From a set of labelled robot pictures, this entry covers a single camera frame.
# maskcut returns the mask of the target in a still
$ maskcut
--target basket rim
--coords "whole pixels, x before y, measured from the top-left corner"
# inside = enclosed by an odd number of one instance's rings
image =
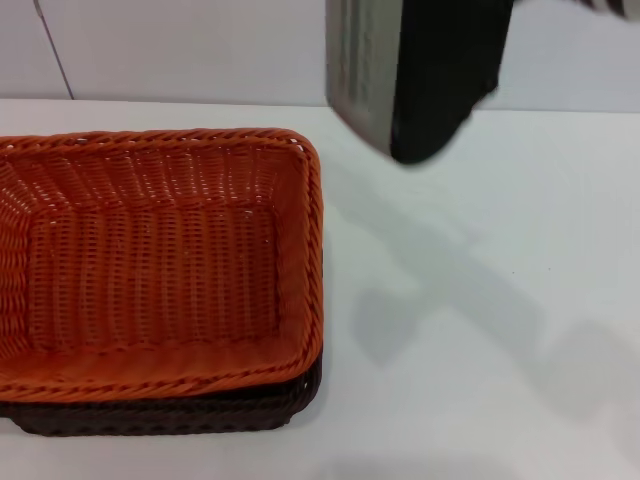
[[[306,271],[309,279],[307,315],[303,342],[295,357],[270,366],[222,373],[206,377],[189,377],[179,381],[151,381],[129,385],[82,382],[68,386],[59,382],[43,382],[38,386],[19,381],[0,382],[0,400],[14,402],[76,403],[86,401],[127,400],[141,398],[166,398],[176,395],[200,395],[230,388],[264,385],[276,381],[291,380],[308,370],[318,357],[323,341],[323,293],[322,293],[322,231],[323,202],[318,154],[309,140],[287,129],[236,128],[149,130],[143,132],[79,132],[50,136],[0,137],[0,168],[25,156],[37,159],[40,155],[73,155],[95,153],[105,155],[161,146],[166,151],[183,151],[185,148],[232,148],[235,146],[271,146],[290,150],[295,158],[306,164],[306,197],[308,202],[309,232]]]

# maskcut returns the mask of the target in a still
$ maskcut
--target wicker basket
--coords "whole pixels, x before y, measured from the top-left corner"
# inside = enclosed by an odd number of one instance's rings
[[[100,403],[4,403],[0,415],[27,433],[49,437],[186,435],[272,430],[315,397],[322,357],[300,377],[277,385],[196,397]]]
[[[322,345],[318,158],[285,130],[0,138],[0,400],[285,382]]]

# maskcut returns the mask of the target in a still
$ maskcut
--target white table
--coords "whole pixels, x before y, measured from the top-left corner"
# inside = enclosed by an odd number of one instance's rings
[[[425,167],[326,108],[0,101],[0,134],[287,127],[318,148],[325,378],[268,433],[45,439],[2,478],[640,477],[640,115],[477,112]]]

